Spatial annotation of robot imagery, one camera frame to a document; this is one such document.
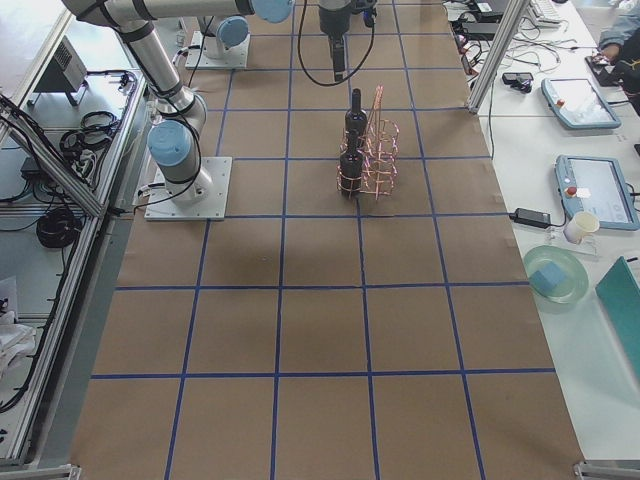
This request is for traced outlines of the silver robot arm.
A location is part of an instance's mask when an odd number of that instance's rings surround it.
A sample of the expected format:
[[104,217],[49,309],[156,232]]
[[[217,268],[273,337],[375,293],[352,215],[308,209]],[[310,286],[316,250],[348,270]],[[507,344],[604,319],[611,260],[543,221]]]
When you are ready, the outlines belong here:
[[[249,26],[246,16],[258,15],[270,23],[281,23],[286,20],[294,6],[294,1],[237,1],[237,13],[222,14],[216,16],[203,16],[198,18],[201,34],[201,52],[205,52],[210,58],[225,50],[240,46],[249,38]],[[348,79],[346,72],[346,48],[345,35],[348,33],[351,17],[357,13],[371,9],[371,4],[358,3],[357,1],[319,1],[318,18],[322,33],[327,36],[329,53],[332,61],[333,82],[321,82],[315,79],[306,69],[302,55],[302,29],[306,15],[307,2],[304,1],[302,17],[297,34],[298,61],[309,80],[321,87],[333,87],[340,85]]]
[[159,112],[184,116],[201,129],[206,114],[196,107],[155,32],[154,21],[164,18],[258,15],[270,23],[287,19],[291,1],[66,1],[64,6],[80,22],[108,27],[120,37],[159,100]]

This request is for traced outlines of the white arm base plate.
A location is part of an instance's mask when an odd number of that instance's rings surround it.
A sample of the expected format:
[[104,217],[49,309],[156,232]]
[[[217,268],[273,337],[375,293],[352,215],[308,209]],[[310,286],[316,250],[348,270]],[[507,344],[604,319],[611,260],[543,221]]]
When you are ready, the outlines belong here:
[[246,69],[251,35],[248,34],[239,45],[226,48],[217,39],[208,38],[204,42],[204,52],[200,51],[202,34],[196,31],[190,42],[185,61],[187,70],[231,70]]
[[163,173],[156,168],[154,182],[159,188],[151,190],[144,218],[148,221],[222,221],[225,218],[233,159],[231,157],[203,157],[195,182],[165,183]]

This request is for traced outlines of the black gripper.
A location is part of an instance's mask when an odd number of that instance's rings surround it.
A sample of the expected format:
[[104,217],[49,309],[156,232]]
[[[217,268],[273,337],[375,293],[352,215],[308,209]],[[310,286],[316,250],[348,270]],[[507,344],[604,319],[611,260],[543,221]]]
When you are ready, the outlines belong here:
[[[349,0],[319,0],[320,30],[328,36],[343,36],[349,31],[356,2]],[[335,81],[344,79],[344,38],[330,37],[330,53]]]

